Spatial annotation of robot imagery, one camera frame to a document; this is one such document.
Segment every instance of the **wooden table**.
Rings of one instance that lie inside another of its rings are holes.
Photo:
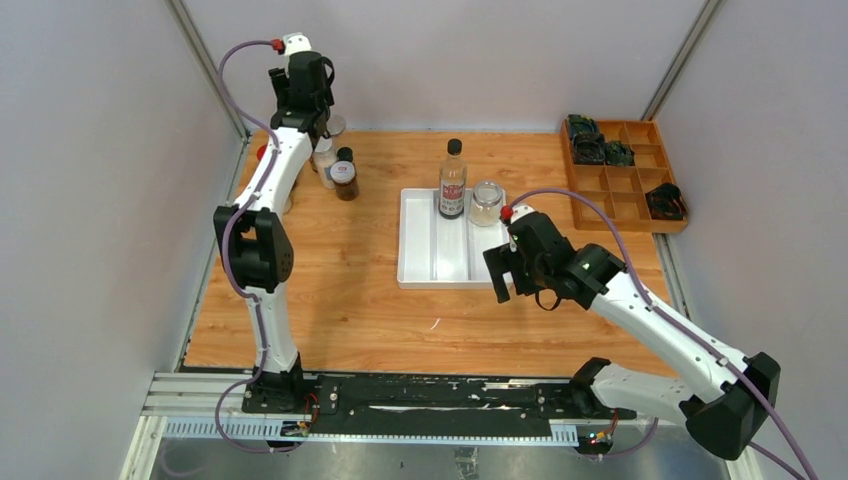
[[[573,302],[555,312],[532,297],[498,304],[491,290],[402,290],[397,284],[400,191],[437,187],[447,140],[463,141],[468,184],[483,179],[509,199],[538,187],[565,187],[555,134],[347,132],[338,146],[353,148],[361,194],[343,202],[324,189],[308,166],[283,224],[295,250],[289,280],[292,335],[307,370],[505,375],[572,375],[601,356],[650,373],[673,372],[626,332]],[[257,135],[242,186],[252,175]],[[547,213],[576,247],[588,242],[617,253],[611,234],[574,230],[564,197],[541,195]],[[643,281],[667,297],[648,233],[623,234]],[[551,296],[543,301],[552,302]],[[437,319],[441,319],[435,328]],[[215,266],[197,319],[187,366],[253,365],[255,346],[244,301]]]

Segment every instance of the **white wall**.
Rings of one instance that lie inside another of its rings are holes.
[[[116,478],[240,141],[165,2],[2,2],[0,45],[0,477]]]
[[[839,0],[727,2],[659,116],[692,210],[672,244],[693,316],[780,362],[778,411],[821,478],[848,468],[846,18]],[[757,440],[791,457],[775,428]]]
[[[338,69],[335,111],[355,128],[554,131],[566,113],[638,118],[703,0],[188,0],[216,61],[301,31]],[[268,118],[269,58],[228,85]]]

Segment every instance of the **plastic tray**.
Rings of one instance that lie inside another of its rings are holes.
[[[468,220],[465,212],[470,208],[471,189],[465,190],[463,214],[451,220],[439,215],[437,194],[438,189],[433,188],[405,188],[400,192],[398,285],[420,289],[492,288],[483,251],[507,243],[506,228],[500,223],[478,227]]]

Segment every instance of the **black bottle cap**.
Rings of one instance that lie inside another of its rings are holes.
[[[458,138],[448,140],[448,153],[451,155],[459,155],[462,153],[462,142]]]
[[[340,162],[353,163],[353,150],[350,147],[342,147],[336,152]]]

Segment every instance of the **wooden box compartment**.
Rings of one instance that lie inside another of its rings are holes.
[[[687,219],[651,218],[645,194],[665,182],[674,183],[659,130],[653,122],[598,120],[598,128],[607,142],[619,140],[633,150],[634,166],[576,165],[571,155],[568,129],[563,122],[560,132],[568,176],[568,188],[594,202],[622,231],[677,233]],[[607,230],[606,224],[588,206],[571,200],[574,226],[580,230]]]

